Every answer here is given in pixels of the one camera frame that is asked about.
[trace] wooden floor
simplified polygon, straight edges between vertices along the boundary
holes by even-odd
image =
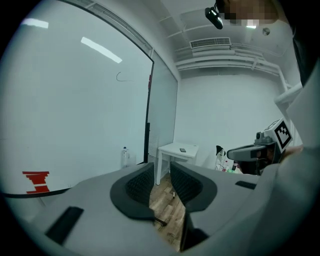
[[[154,214],[158,219],[167,223],[167,226],[162,226],[159,222],[154,223],[154,227],[159,232],[159,235],[178,252],[185,217],[185,207],[177,193],[173,197],[171,177],[168,173],[161,179],[160,185],[154,185],[150,194],[149,206],[154,210]]]

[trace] white wall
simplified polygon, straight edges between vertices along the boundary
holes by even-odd
[[[175,65],[175,52],[158,19],[139,0],[95,0],[136,30],[159,54],[177,81],[181,80]]]
[[[174,141],[199,145],[196,165],[214,169],[216,145],[226,151],[254,142],[282,117],[274,104],[277,80],[252,73],[182,79]]]
[[[283,52],[284,54],[281,56],[266,53],[263,56],[268,62],[279,65],[286,82],[291,86],[295,86],[300,82],[300,73],[292,39],[287,42],[287,48]]]
[[[28,18],[48,25],[21,25],[2,59],[2,189],[34,191],[23,172],[43,171],[50,191],[67,189],[119,170],[123,147],[143,162],[149,57],[106,22],[61,1],[43,1]]]

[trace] ceiling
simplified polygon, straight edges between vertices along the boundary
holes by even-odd
[[[282,21],[252,29],[222,20],[223,29],[217,29],[205,17],[205,8],[212,7],[215,0],[141,1],[165,30],[176,51],[177,60],[192,56],[189,42],[199,39],[230,37],[231,43],[248,45],[253,50],[264,53],[264,56],[281,56],[292,42],[291,28]],[[270,34],[263,35],[263,28],[269,28]]]

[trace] person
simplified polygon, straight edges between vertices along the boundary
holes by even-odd
[[[318,9],[308,1],[305,3],[291,0],[216,0],[219,13],[224,14],[226,20],[257,21],[256,25],[272,24],[277,20],[288,23],[293,34],[293,47],[300,72],[302,86],[306,84],[319,58],[319,48],[313,35],[317,33],[315,27]]]

